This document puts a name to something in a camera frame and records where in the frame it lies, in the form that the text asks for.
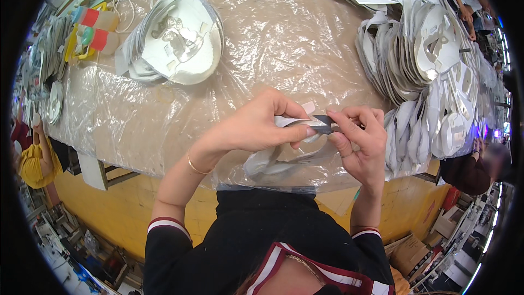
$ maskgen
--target white stripe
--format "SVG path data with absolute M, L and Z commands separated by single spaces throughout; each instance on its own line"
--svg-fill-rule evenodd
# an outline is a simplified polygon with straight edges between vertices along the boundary
M 275 248 L 273 249 L 273 252 L 269 255 L 269 259 L 267 260 L 266 265 L 264 266 L 264 268 L 258 275 L 257 280 L 255 280 L 253 285 L 251 285 L 251 287 L 247 289 L 246 295 L 252 295 L 253 292 L 255 291 L 255 288 L 261 282 L 263 282 L 267 278 L 267 276 L 269 276 L 269 274 L 271 273 L 271 270 L 273 269 L 273 267 L 275 266 L 275 263 L 277 262 L 278 255 L 280 254 L 281 251 L 282 249 L 280 247 L 275 246 Z
M 284 246 L 284 248 L 287 249 L 287 250 L 290 251 L 290 252 L 293 252 L 293 253 L 298 254 L 298 255 L 302 255 L 302 254 L 300 254 L 299 252 L 297 252 L 296 250 L 292 250 L 291 247 L 289 247 L 289 245 L 286 244 L 286 243 L 280 243 L 280 245 Z
M 380 233 L 376 230 L 364 230 L 364 231 L 361 231 L 359 233 L 356 233 L 354 236 L 351 236 L 351 238 L 355 239 L 357 238 L 358 236 L 361 236 L 363 234 L 376 234 L 378 237 L 382 238 L 382 236 L 380 235 Z
M 313 265 L 315 265 L 318 268 L 318 270 L 320 270 L 320 272 L 322 272 L 327 278 L 329 278 L 329 279 L 331 279 L 333 281 L 336 281 L 336 282 L 338 282 L 340 284 L 353 285 L 353 286 L 356 286 L 356 287 L 360 287 L 362 285 L 362 280 L 360 280 L 360 279 L 353 278 L 353 277 L 342 276 L 342 275 L 338 275 L 338 274 L 333 273 L 333 272 L 329 272 L 327 270 L 322 269 L 321 267 L 319 267 L 315 263 L 313 263 Z
M 151 223 L 149 225 L 149 228 L 147 228 L 147 233 L 149 233 L 151 229 L 153 229 L 154 227 L 158 227 L 158 226 L 172 226 L 175 228 L 179 228 L 189 238 L 189 240 L 191 240 L 191 236 L 187 233 L 184 227 L 182 227 L 180 224 L 174 221 L 171 221 L 171 220 L 160 220 L 160 221 L 155 221 Z
M 371 295 L 388 295 L 389 294 L 389 285 L 385 285 L 378 281 L 373 281 L 373 290 L 371 290 Z
M 285 247 L 285 249 L 287 249 L 288 251 L 290 252 L 293 252 L 295 254 L 298 254 L 300 256 L 303 256 L 302 254 L 298 253 L 297 251 L 295 250 L 292 250 L 288 244 L 286 243 L 280 243 L 282 246 Z M 324 270 L 322 269 L 321 267 L 319 267 L 318 265 L 314 264 L 311 262 L 311 264 L 315 265 L 318 270 L 320 270 L 320 272 L 322 272 L 327 278 L 333 280 L 333 281 L 336 281 L 340 284 L 346 284 L 346 285 L 353 285 L 353 286 L 356 286 L 356 287 L 360 287 L 362 285 L 362 280 L 360 279 L 357 279 L 357 278 L 353 278 L 353 277 L 347 277 L 347 276 L 342 276 L 342 275 L 338 275 L 337 273 L 333 273 L 333 272 L 329 272 L 327 270 Z

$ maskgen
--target hand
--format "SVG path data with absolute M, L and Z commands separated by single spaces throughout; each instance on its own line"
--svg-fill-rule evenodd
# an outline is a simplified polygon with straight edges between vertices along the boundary
M 300 141 L 317 133 L 306 125 L 279 128 L 275 125 L 276 115 L 309 119 L 302 106 L 277 89 L 269 88 L 209 130 L 201 141 L 218 151 L 241 149 L 256 152 L 286 142 L 297 149 Z
M 461 20 L 473 23 L 473 16 L 471 15 L 471 12 L 466 8 L 465 5 L 462 5 L 460 7 L 460 12 Z
M 471 41 L 475 41 L 475 40 L 477 40 L 477 35 L 475 34 L 475 29 L 471 28 L 471 29 L 469 30 L 469 35 L 468 35 L 468 36 L 469 36 L 469 39 L 470 39 Z
M 342 112 L 327 111 L 343 133 L 334 132 L 328 140 L 337 147 L 342 166 L 364 186 L 379 194 L 384 185 L 384 160 L 388 135 L 384 129 L 384 112 L 367 106 L 346 107 Z M 360 147 L 353 151 L 352 142 Z
M 484 152 L 486 151 L 486 144 L 481 138 L 478 139 L 478 148 L 480 155 L 483 156 Z
M 44 134 L 43 133 L 43 124 L 42 122 L 40 122 L 39 125 L 37 125 L 36 127 L 33 127 L 33 132 L 36 133 L 36 134 Z
M 481 139 L 477 138 L 473 141 L 473 152 L 479 152 L 481 151 Z

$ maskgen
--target cardboard box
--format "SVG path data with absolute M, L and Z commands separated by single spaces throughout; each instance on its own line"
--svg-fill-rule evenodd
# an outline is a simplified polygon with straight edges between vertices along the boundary
M 389 263 L 409 282 L 413 281 L 429 265 L 431 252 L 414 235 L 400 244 L 389 259 Z
M 424 240 L 422 241 L 424 244 L 428 245 L 429 247 L 433 248 L 437 246 L 442 239 L 442 235 L 438 232 L 432 232 Z

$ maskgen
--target yellow plastic container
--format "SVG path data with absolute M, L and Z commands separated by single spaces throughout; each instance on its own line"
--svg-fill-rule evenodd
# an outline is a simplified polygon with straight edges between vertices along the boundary
M 93 7 L 93 9 L 105 11 L 108 9 L 108 4 L 106 2 L 102 2 L 101 4 Z M 69 62 L 71 65 L 76 65 L 78 63 L 78 60 L 84 60 L 95 53 L 95 49 L 88 47 L 88 50 L 86 51 L 85 54 L 74 55 L 74 51 L 76 47 L 77 31 L 78 31 L 78 23 L 75 23 L 73 27 L 73 31 L 71 31 L 71 34 L 69 35 L 69 39 L 66 40 L 66 45 L 65 45 L 66 50 L 64 54 L 64 61 Z

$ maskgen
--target fluorescent light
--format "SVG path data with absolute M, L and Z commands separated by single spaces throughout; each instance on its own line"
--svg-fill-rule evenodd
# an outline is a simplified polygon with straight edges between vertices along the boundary
M 477 273 L 481 269 L 481 266 L 482 266 L 482 263 L 479 263 L 477 269 L 475 270 L 475 273 L 473 274 L 473 277 L 471 277 L 471 280 L 469 281 L 468 285 L 466 286 L 466 289 L 464 289 L 464 291 L 462 292 L 462 295 L 464 295 L 468 291 L 469 286 L 473 282 L 473 279 L 475 279 L 475 277 L 477 276 Z
M 492 227 L 494 227 L 497 224 L 497 219 L 498 219 L 498 211 L 495 212 L 495 217 L 493 218 Z
M 489 243 L 491 243 L 491 237 L 493 237 L 493 230 L 489 233 L 488 241 L 486 242 L 486 245 L 484 245 L 484 251 L 482 252 L 482 254 L 488 251 Z

